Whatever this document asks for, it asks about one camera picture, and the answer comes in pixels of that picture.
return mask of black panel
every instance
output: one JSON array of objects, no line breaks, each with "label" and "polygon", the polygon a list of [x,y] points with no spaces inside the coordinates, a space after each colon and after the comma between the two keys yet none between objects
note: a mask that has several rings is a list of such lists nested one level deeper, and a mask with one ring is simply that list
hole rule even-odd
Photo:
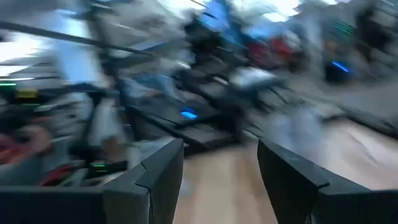
[{"label": "black panel", "polygon": [[314,173],[312,162],[274,143],[259,141],[258,160],[279,224],[304,224],[310,217],[318,189],[327,180]]},{"label": "black panel", "polygon": [[1,187],[1,224],[105,223],[100,189]]},{"label": "black panel", "polygon": [[172,224],[183,171],[183,141],[175,139],[142,161],[146,173],[136,182],[150,189],[150,224]]},{"label": "black panel", "polygon": [[182,170],[183,141],[175,139],[106,184],[107,224],[172,224]]},{"label": "black panel", "polygon": [[324,194],[314,210],[317,224],[396,224],[398,191]]},{"label": "black panel", "polygon": [[105,185],[104,211],[107,224],[148,223],[149,189],[135,184],[145,171],[139,164]]}]

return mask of wooden floor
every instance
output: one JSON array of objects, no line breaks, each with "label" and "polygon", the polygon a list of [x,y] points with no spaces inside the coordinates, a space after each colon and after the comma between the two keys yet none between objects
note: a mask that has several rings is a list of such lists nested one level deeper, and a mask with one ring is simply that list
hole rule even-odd
[{"label": "wooden floor", "polygon": [[181,195],[175,224],[277,223],[262,184],[256,143],[185,161],[189,195]]},{"label": "wooden floor", "polygon": [[[398,189],[398,142],[352,122],[325,128],[316,147],[301,154],[370,189]],[[181,195],[175,224],[277,223],[262,184],[256,142],[212,152],[185,162],[191,185]]]}]

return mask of ceiling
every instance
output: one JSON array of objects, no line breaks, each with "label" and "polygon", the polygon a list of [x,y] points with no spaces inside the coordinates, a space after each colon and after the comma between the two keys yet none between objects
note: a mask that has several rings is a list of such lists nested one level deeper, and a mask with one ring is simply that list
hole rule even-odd
[{"label": "ceiling", "polygon": [[[29,26],[56,27],[58,29],[58,25],[52,24],[51,17],[44,16],[44,12],[51,12],[54,9],[75,10],[78,8],[77,1],[79,0],[0,0],[0,20],[18,22]],[[203,5],[207,4],[208,1],[119,0],[119,4],[113,4],[113,13],[104,13],[102,17],[105,18],[104,20],[107,23],[108,33],[113,34],[112,41],[115,44],[133,45],[147,39],[163,37],[166,34],[172,34],[170,36],[180,35],[180,24],[186,15],[186,11],[191,9],[204,10]],[[302,11],[334,5],[341,1],[347,2],[349,0],[233,0],[231,3],[237,16],[258,23],[258,21],[284,22]],[[397,4],[394,1],[398,3],[398,0],[390,0],[388,4],[396,6]],[[352,0],[350,7],[347,7],[346,10],[357,9],[356,2],[363,4],[366,0]],[[160,16],[164,24],[158,27],[142,26],[143,20],[151,16]],[[84,35],[82,32],[76,32],[76,30],[81,30],[82,24],[82,21],[71,20],[67,25],[68,30],[65,32],[73,35]],[[57,70],[53,69],[54,66],[51,63],[52,51],[49,50],[51,46],[47,39],[22,34],[12,34],[11,39],[14,42],[13,47],[10,44],[7,46],[7,44],[2,45],[0,43],[0,49],[7,47],[15,49],[17,45],[19,50],[0,50],[0,52],[7,52],[0,54],[0,78],[2,78],[1,74],[6,72],[6,69],[2,70],[2,65],[29,65],[29,67],[13,73],[12,78],[35,78],[41,75],[54,77],[58,75]],[[39,65],[43,62],[48,62],[48,64],[45,66]],[[35,85],[44,83],[40,80]]]}]

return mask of blue light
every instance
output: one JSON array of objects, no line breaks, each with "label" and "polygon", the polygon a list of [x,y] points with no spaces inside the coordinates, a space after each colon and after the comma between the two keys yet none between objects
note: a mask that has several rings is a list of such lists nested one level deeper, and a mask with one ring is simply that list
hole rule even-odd
[{"label": "blue light", "polygon": [[181,112],[181,115],[188,119],[196,119],[198,117],[196,114],[188,112],[188,111]]},{"label": "blue light", "polygon": [[188,107],[184,107],[184,110],[182,110],[182,111],[186,111],[186,112],[193,113],[193,114],[195,113],[195,111],[193,109],[188,108]]},{"label": "blue light", "polygon": [[342,69],[344,72],[349,72],[349,70],[346,67],[340,65],[339,63],[333,62],[333,64]]}]

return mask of green light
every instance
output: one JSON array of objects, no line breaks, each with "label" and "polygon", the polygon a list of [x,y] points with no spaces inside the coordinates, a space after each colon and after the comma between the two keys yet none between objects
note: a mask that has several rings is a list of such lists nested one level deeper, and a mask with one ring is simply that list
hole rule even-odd
[{"label": "green light", "polygon": [[16,83],[0,83],[0,86],[16,86]]}]

